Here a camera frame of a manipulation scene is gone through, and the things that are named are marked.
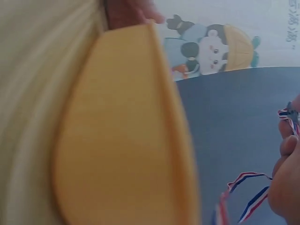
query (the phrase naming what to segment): white fabric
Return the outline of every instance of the white fabric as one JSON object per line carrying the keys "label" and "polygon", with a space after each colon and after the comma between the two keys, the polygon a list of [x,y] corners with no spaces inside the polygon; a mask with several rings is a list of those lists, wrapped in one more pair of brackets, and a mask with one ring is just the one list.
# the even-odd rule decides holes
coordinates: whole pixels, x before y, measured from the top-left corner
{"label": "white fabric", "polygon": [[0,0],[0,225],[60,225],[55,130],[98,37],[95,0]]}

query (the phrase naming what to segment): striped ribbon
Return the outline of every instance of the striped ribbon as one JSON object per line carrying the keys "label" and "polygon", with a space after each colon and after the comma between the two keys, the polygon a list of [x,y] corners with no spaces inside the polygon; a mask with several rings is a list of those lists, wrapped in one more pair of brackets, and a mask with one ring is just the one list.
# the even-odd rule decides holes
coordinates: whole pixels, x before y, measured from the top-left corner
{"label": "striped ribbon", "polygon": [[293,121],[291,118],[291,112],[288,108],[284,108],[282,110],[278,111],[278,116],[280,119],[282,120],[286,120],[288,121],[288,123],[290,124],[292,131],[293,131],[293,135],[295,136],[299,136],[299,122]]}
{"label": "striped ribbon", "polygon": [[[287,107],[278,111],[278,116],[282,120],[288,121],[290,124],[293,135],[299,136],[300,132],[300,121],[299,121],[299,113],[293,109],[293,106],[291,102],[287,104]],[[269,180],[272,180],[271,177],[264,173],[257,173],[257,172],[243,172],[241,173],[235,181],[230,182],[227,184],[228,189],[221,194],[220,201],[216,205],[215,210],[213,212],[213,218],[212,218],[212,225],[229,225],[229,218],[227,213],[227,207],[226,207],[226,200],[229,197],[229,195],[234,192],[236,187],[241,184],[243,181],[245,181],[248,178],[252,177],[260,177],[265,176]],[[246,208],[244,209],[238,223],[242,223],[245,220],[247,220],[252,213],[262,204],[262,202],[267,199],[268,197],[268,191],[269,186],[264,187],[257,195],[252,198]]]}
{"label": "striped ribbon", "polygon": [[[265,176],[269,180],[272,180],[271,177],[264,173],[243,172],[237,177],[237,179],[235,179],[235,181],[228,183],[228,189],[221,194],[220,201],[216,205],[215,210],[213,212],[212,225],[229,225],[230,222],[226,206],[226,200],[228,199],[229,195],[236,189],[238,185],[240,185],[246,179],[261,176]],[[254,196],[254,198],[252,198],[248,202],[238,221],[239,224],[247,220],[252,215],[252,213],[258,208],[258,206],[260,206],[262,202],[268,197],[268,190],[269,186],[264,187],[257,195]]]}

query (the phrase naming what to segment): chinese characters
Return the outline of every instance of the chinese characters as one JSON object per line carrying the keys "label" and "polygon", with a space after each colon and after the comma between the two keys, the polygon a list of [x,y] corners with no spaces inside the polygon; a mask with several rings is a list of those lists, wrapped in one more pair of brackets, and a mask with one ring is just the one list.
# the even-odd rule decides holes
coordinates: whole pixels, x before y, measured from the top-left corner
{"label": "chinese characters", "polygon": [[298,38],[298,25],[299,25],[299,16],[298,10],[300,8],[300,4],[298,0],[289,0],[289,19],[288,19],[288,30],[286,41],[292,44],[292,49],[295,49],[296,42]]}

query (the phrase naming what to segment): yellow cartoon hat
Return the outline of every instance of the yellow cartoon hat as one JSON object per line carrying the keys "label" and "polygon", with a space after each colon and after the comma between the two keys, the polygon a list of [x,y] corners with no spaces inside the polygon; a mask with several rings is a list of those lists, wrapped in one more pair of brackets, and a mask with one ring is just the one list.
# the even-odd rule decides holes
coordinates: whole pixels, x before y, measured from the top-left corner
{"label": "yellow cartoon hat", "polygon": [[243,31],[229,24],[224,25],[224,30],[229,46],[226,71],[248,68],[253,58],[253,45],[250,38]]}

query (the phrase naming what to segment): cartoon illustration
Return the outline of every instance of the cartoon illustration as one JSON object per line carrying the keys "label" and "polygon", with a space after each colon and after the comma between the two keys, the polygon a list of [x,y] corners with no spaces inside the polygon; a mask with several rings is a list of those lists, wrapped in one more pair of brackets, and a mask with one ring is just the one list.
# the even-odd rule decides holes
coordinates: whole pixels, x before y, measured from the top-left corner
{"label": "cartoon illustration", "polygon": [[176,30],[179,38],[165,38],[165,51],[172,71],[191,75],[208,75],[222,71],[256,67],[259,56],[255,49],[261,40],[250,38],[229,24],[208,27],[183,21],[174,15],[167,19],[167,27]]}

